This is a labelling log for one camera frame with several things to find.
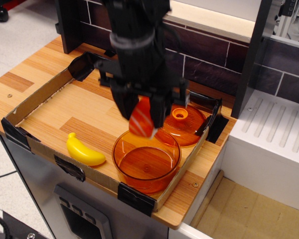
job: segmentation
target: screw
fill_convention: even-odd
[[[27,236],[27,239],[35,239],[35,234],[29,233],[29,235]]]

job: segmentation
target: floor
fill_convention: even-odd
[[[27,0],[0,23],[0,76],[56,38],[54,0]],[[14,171],[0,143],[0,175]],[[17,173],[0,178],[0,209],[52,238]]]
[[[299,210],[222,178],[196,228],[214,239],[299,239]]]

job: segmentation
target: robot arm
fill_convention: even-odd
[[[138,95],[150,98],[150,115],[162,127],[173,103],[187,105],[188,82],[165,64],[162,18],[169,0],[103,0],[118,55],[112,78],[101,74],[101,84],[111,87],[113,98],[126,119],[138,103]]]

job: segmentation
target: yellow toy banana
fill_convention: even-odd
[[[72,158],[88,166],[96,166],[105,161],[105,156],[102,153],[86,147],[76,138],[76,133],[68,135],[66,146]]]

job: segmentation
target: dark brick tile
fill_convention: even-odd
[[[226,61],[226,68],[242,73],[248,47],[230,43]]]
[[[236,95],[241,74],[190,57],[185,59],[184,78]]]
[[[262,67],[259,72],[256,90],[275,95],[282,72],[267,67]]]
[[[91,24],[111,30],[111,24],[108,16],[108,11],[103,5],[93,2],[89,3]]]
[[[219,66],[225,66],[228,42],[171,26],[181,40],[180,52]],[[172,34],[166,34],[166,47],[177,51],[177,41]]]
[[[109,31],[85,23],[81,24],[81,29],[84,42],[104,50],[114,51],[110,43]]]
[[[277,96],[299,103],[299,77],[284,74]]]
[[[270,40],[263,65],[299,76],[299,47]]]
[[[82,22],[90,23],[88,3],[85,0],[78,0],[78,8],[79,8],[80,20]]]
[[[173,51],[166,51],[166,64],[178,75],[183,75],[184,56]]]

